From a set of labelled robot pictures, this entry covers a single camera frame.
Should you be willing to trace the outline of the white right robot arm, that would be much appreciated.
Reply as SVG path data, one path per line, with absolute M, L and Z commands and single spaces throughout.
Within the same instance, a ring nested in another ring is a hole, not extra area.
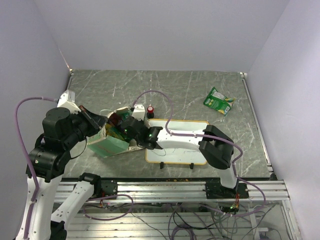
M 153 117 L 154 108 L 136 104 L 132 114 L 121 123 L 121 130 L 138 146 L 150 151 L 186 149 L 201 153 L 218 172 L 221 194 L 231 198 L 238 192 L 239 180 L 231 161 L 236 145 L 231 138 L 210 124 L 203 130 L 172 130 L 168 128 L 169 120 L 164 127 L 149 126 L 144 120 L 145 116 Z

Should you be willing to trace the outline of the green printed paper bag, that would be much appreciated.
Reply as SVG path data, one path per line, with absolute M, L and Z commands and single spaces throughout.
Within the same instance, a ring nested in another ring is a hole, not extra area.
M 121 123 L 131 116 L 132 113 L 133 111 L 129 106 L 110 112 L 107 112 L 106 109 L 101 110 L 100 114 L 108 118 L 108 124 L 116 127 L 121 134 L 121 138 L 118 139 L 106 135 L 104 126 L 97 134 L 88 138 L 86 147 L 103 158 L 141 150 L 142 147 L 138 146 L 137 142 L 133 138 L 129 138 L 121 129 Z

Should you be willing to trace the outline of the green snack packet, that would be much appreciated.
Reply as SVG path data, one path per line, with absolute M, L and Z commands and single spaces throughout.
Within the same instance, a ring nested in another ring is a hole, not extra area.
M 234 97 L 226 97 L 213 87 L 204 99 L 203 105 L 226 116 L 232 109 L 235 101 Z

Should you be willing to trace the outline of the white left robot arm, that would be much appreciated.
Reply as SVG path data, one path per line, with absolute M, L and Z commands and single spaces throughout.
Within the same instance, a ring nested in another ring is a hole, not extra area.
M 84 203 L 102 196 L 101 177 L 83 173 L 71 194 L 53 210 L 58 186 L 72 160 L 72 148 L 97 134 L 108 120 L 77 106 L 73 91 L 66 90 L 54 102 L 57 106 L 42 121 L 43 133 L 34 149 L 25 154 L 27 199 L 17 240 L 65 240 L 70 221 Z

